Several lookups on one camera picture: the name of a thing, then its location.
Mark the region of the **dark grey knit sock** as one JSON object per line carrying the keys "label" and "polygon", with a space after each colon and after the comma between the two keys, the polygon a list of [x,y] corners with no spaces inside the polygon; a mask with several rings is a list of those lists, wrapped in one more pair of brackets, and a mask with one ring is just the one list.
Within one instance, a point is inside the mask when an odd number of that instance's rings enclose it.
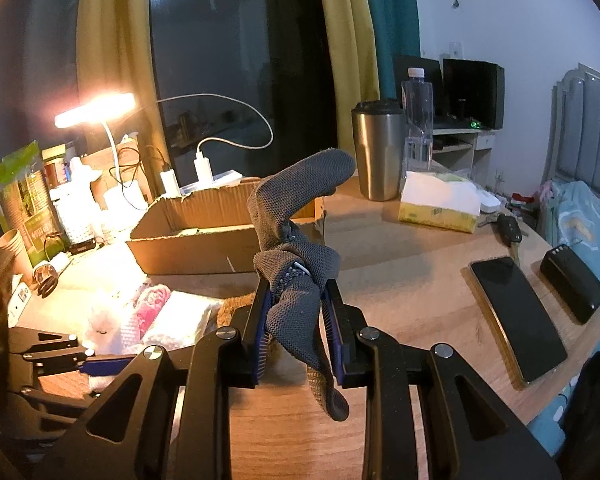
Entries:
{"label": "dark grey knit sock", "polygon": [[247,200],[260,247],[253,265],[273,294],[266,330],[304,363],[314,399],[336,422],[348,418],[349,404],[334,388],[318,316],[326,283],[338,276],[340,255],[312,242],[291,217],[317,197],[334,194],[354,170],[348,153],[329,148],[263,179]]}

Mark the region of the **bubble wrap bag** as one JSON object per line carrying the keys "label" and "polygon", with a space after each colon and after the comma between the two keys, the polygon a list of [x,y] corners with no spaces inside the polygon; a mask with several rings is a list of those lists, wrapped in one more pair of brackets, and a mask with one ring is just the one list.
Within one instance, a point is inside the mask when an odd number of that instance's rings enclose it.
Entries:
{"label": "bubble wrap bag", "polygon": [[142,338],[143,344],[158,344],[176,350],[196,344],[206,334],[222,300],[188,292],[171,292],[170,299]]}

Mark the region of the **brown cardboard box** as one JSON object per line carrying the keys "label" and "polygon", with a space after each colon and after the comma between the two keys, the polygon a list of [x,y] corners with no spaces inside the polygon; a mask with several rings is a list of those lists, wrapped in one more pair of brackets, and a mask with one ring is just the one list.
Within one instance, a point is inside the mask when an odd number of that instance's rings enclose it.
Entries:
{"label": "brown cardboard box", "polygon": [[258,178],[159,198],[132,229],[128,246],[149,275],[247,273],[260,252],[248,198]]}

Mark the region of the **yellow tissue pack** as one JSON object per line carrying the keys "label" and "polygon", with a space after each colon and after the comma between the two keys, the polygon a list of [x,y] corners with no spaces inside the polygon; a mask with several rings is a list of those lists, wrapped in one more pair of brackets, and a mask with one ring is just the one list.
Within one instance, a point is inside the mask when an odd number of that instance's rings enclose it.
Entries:
{"label": "yellow tissue pack", "polygon": [[479,216],[480,198],[471,182],[407,171],[400,196],[400,222],[472,233]]}

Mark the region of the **white power strip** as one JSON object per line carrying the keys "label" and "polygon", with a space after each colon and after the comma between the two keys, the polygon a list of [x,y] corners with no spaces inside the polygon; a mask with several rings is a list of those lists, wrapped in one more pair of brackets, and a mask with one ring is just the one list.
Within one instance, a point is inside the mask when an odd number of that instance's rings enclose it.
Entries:
{"label": "white power strip", "polygon": [[240,183],[244,176],[236,170],[227,170],[222,174],[216,174],[211,180],[196,181],[191,184],[186,184],[180,188],[181,196],[186,196],[190,193],[208,190],[209,188],[225,188],[226,186],[235,186]]}

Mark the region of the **white desk lamp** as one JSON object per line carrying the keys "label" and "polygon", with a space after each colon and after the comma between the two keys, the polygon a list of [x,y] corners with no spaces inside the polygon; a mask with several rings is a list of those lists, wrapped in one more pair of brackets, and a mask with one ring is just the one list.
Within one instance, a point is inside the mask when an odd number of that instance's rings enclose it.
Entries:
{"label": "white desk lamp", "polygon": [[86,155],[82,164],[94,171],[91,188],[100,208],[120,216],[144,212],[151,196],[138,132],[123,133],[120,139],[112,132],[112,126],[128,118],[135,107],[132,93],[105,92],[54,117],[59,130],[91,127],[104,135],[106,146]]}

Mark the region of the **green snack bag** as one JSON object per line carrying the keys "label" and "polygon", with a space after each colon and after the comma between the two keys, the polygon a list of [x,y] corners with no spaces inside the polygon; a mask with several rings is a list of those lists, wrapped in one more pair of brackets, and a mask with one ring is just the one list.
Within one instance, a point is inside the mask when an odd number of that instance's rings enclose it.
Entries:
{"label": "green snack bag", "polygon": [[64,232],[50,200],[36,141],[0,161],[0,225],[4,232],[20,233],[32,266],[62,251]]}

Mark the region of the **black car key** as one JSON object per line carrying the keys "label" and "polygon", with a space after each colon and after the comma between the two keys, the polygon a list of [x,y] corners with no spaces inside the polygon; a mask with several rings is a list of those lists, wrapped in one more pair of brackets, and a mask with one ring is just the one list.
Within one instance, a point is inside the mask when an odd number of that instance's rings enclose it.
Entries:
{"label": "black car key", "polygon": [[499,214],[496,217],[495,225],[501,241],[509,249],[510,258],[519,264],[519,245],[522,242],[522,233],[516,218],[509,214]]}

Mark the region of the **black smartphone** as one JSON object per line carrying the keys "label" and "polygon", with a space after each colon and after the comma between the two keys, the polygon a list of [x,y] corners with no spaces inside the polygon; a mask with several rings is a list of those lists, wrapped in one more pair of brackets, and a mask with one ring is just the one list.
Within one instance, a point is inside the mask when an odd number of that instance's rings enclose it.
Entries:
{"label": "black smartphone", "polygon": [[509,256],[472,262],[520,377],[532,384],[568,358],[558,330],[524,272]]}

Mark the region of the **white shelf unit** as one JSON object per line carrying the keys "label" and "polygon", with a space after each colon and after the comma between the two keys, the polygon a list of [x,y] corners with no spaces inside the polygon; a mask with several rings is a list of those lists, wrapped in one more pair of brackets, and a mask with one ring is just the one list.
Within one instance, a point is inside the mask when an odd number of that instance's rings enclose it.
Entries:
{"label": "white shelf unit", "polygon": [[460,176],[487,186],[495,140],[493,130],[434,129],[432,159]]}

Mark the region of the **black power bank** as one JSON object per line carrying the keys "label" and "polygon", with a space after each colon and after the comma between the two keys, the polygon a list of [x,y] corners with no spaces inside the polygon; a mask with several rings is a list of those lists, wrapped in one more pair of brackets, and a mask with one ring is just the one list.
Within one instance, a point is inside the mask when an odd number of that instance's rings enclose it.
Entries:
{"label": "black power bank", "polygon": [[550,249],[540,270],[580,324],[586,324],[600,307],[600,280],[566,244]]}

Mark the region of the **clear plastic water bottle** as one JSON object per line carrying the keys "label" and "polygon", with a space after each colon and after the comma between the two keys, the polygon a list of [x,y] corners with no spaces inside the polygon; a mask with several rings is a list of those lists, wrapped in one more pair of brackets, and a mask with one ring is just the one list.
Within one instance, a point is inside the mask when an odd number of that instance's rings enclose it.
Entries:
{"label": "clear plastic water bottle", "polygon": [[434,88],[426,81],[423,68],[410,67],[407,76],[407,81],[402,82],[405,170],[428,172],[434,142]]}

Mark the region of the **black monitor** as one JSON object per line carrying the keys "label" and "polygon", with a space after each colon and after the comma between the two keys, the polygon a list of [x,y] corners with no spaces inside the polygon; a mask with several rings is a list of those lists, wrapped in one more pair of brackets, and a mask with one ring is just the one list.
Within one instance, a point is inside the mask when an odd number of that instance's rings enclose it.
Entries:
{"label": "black monitor", "polygon": [[442,64],[444,102],[457,122],[476,122],[479,129],[504,125],[505,70],[495,63],[445,58]]}

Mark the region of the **grey padded headboard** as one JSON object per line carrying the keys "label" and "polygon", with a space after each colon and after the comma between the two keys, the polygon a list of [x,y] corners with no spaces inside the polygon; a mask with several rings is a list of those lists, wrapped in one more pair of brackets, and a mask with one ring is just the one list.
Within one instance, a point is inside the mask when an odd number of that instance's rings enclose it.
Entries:
{"label": "grey padded headboard", "polygon": [[600,72],[584,64],[554,85],[544,178],[583,181],[600,196]]}

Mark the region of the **yellow curtain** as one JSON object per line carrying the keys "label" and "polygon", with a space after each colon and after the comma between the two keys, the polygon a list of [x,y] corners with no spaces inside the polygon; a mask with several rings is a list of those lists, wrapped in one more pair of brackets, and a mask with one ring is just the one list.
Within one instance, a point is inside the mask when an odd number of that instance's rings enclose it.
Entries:
{"label": "yellow curtain", "polygon": [[322,0],[332,78],[338,148],[353,155],[351,110],[379,98],[375,32],[368,0]]}

